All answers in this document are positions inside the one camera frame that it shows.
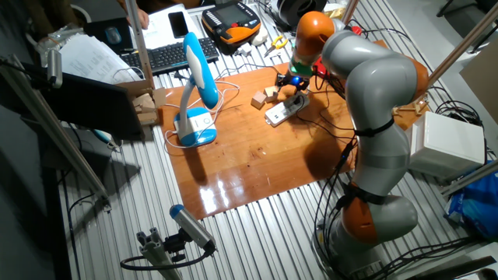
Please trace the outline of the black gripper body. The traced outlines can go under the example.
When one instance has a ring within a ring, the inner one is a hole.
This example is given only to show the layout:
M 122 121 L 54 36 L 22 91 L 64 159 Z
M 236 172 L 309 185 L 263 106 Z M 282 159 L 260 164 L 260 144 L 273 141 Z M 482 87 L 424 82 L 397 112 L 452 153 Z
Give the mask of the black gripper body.
M 297 91 L 306 90 L 310 84 L 309 78 L 303 78 L 298 75 L 290 75 L 289 76 L 289 84 L 294 86 Z

